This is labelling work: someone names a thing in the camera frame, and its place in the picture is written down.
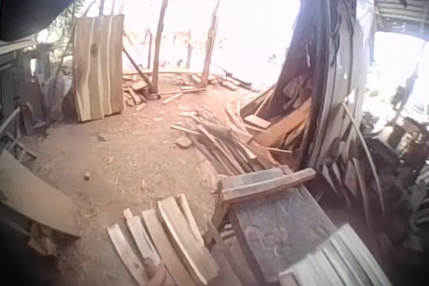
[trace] dirt ground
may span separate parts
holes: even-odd
[[[177,88],[174,79],[162,78],[161,91]],[[121,115],[98,121],[54,125],[47,137],[34,139],[35,174],[69,195],[78,207],[82,238],[60,256],[61,284],[134,285],[106,231],[119,223],[131,240],[122,213],[126,208],[139,214],[158,200],[185,192],[199,222],[212,214],[210,191],[216,176],[202,166],[207,161],[195,148],[176,146],[180,133],[170,125],[184,121],[180,112],[200,106],[222,115],[222,107],[244,93],[215,85],[168,104],[149,101],[140,111],[127,107]],[[88,181],[85,173],[90,174]]]

